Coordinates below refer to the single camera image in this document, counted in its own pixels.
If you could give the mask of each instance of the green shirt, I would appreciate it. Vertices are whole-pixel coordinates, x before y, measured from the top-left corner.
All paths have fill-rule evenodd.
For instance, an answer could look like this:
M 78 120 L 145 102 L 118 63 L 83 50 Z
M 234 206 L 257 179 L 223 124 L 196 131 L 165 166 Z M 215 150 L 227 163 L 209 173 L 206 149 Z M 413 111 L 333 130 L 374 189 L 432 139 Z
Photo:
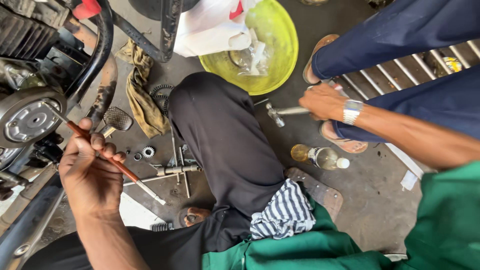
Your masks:
M 408 260 L 362 252 L 311 198 L 313 229 L 280 240 L 244 240 L 202 257 L 204 270 L 480 269 L 480 161 L 425 174 L 417 223 L 405 239 Z

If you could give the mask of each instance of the bare foot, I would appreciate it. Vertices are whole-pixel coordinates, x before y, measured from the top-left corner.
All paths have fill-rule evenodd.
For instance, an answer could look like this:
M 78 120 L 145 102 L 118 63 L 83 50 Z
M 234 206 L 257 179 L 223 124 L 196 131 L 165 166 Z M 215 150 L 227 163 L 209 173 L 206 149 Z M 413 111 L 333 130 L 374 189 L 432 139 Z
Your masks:
M 350 139 L 342 139 L 338 137 L 333 129 L 333 124 L 331 120 L 325 121 L 320 127 L 320 133 L 322 136 L 329 140 L 330 142 L 336 144 L 342 150 L 352 154 L 358 154 L 365 151 L 368 147 L 367 142 L 354 141 Z
M 210 216 L 211 211 L 207 209 L 190 207 L 187 210 L 187 216 L 183 219 L 187 227 L 198 224 Z
M 335 39 L 337 39 L 339 35 L 337 34 L 330 34 L 324 36 L 320 41 L 315 45 L 315 48 L 313 48 L 313 53 L 312 56 L 323 46 L 328 45 L 332 43 Z M 305 66 L 305 69 L 303 70 L 303 79 L 305 82 L 308 84 L 314 85 L 318 82 L 320 82 L 320 78 L 317 77 L 315 74 L 313 74 L 312 70 L 312 56 L 310 57 L 310 60 L 308 60 L 307 65 Z

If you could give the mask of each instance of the yellow plastic basin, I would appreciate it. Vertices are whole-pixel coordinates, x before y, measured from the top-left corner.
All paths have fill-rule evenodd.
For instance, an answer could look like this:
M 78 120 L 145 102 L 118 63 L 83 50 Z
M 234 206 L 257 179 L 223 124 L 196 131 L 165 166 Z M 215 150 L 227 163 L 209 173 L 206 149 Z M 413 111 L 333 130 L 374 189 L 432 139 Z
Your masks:
M 279 88 L 292 74 L 297 62 L 299 41 L 297 31 L 287 11 L 276 0 L 262 0 L 247 13 L 245 20 L 258 40 L 273 48 L 267 76 L 238 75 L 241 72 L 226 51 L 199 56 L 206 71 L 215 73 L 251 96 L 262 95 Z

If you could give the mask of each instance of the hand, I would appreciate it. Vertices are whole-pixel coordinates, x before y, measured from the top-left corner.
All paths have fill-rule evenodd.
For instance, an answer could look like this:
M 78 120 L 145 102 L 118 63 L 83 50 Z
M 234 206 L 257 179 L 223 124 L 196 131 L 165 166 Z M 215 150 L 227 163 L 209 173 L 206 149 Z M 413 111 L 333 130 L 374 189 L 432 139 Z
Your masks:
M 307 108 L 318 120 L 343 120 L 343 104 L 347 97 L 328 84 L 312 86 L 299 99 L 300 106 Z
M 79 127 L 88 131 L 92 121 L 83 118 Z M 96 150 L 104 150 L 97 157 Z M 113 143 L 105 143 L 102 134 L 92 134 L 91 142 L 73 135 L 60 161 L 60 179 L 76 219 L 85 216 L 118 215 L 123 174 L 106 158 L 124 161 L 125 153 L 116 153 Z

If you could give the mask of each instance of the small plastic bag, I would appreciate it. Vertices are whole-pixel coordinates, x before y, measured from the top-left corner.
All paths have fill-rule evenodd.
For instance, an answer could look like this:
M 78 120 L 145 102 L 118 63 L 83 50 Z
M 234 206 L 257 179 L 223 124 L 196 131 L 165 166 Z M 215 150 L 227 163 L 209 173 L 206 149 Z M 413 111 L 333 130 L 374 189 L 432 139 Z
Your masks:
M 250 28 L 250 34 L 252 43 L 248 48 L 229 51 L 228 55 L 232 62 L 240 68 L 238 75 L 267 76 L 268 64 L 273 55 L 273 49 L 258 40 L 253 28 Z

